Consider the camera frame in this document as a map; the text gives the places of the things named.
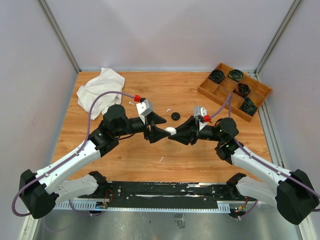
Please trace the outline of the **white round charging case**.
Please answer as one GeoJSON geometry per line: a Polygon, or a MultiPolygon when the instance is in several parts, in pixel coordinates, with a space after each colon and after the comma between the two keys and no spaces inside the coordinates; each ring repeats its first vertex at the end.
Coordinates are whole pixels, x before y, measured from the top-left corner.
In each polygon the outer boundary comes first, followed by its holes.
{"type": "Polygon", "coordinates": [[[164,130],[168,132],[171,136],[177,133],[177,130],[174,127],[166,127],[164,130]]]}

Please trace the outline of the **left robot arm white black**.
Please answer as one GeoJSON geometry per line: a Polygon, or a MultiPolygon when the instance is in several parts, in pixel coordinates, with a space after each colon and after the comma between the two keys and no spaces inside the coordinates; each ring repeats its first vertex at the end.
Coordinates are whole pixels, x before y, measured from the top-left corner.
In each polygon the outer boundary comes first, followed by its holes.
{"type": "Polygon", "coordinates": [[[175,130],[164,130],[158,124],[166,120],[153,112],[145,102],[136,104],[138,117],[128,118],[125,108],[115,104],[108,108],[97,129],[73,151],[37,172],[30,169],[20,175],[18,196],[34,219],[40,219],[66,198],[93,194],[101,198],[107,185],[94,176],[69,181],[68,178],[87,164],[113,150],[124,135],[143,133],[150,143],[167,138],[175,130]]]}

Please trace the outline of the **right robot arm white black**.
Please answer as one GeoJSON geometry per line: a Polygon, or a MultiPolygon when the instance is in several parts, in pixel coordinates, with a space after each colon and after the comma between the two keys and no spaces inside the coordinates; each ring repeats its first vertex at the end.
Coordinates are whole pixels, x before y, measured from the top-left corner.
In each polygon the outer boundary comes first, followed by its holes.
{"type": "Polygon", "coordinates": [[[232,200],[248,197],[275,207],[288,222],[299,225],[310,213],[320,210],[320,195],[315,192],[308,175],[300,169],[291,171],[263,159],[236,140],[239,133],[232,118],[221,118],[206,125],[193,116],[177,128],[167,127],[169,139],[184,145],[197,140],[217,142],[217,156],[242,168],[259,180],[237,173],[226,185],[232,200]]]}

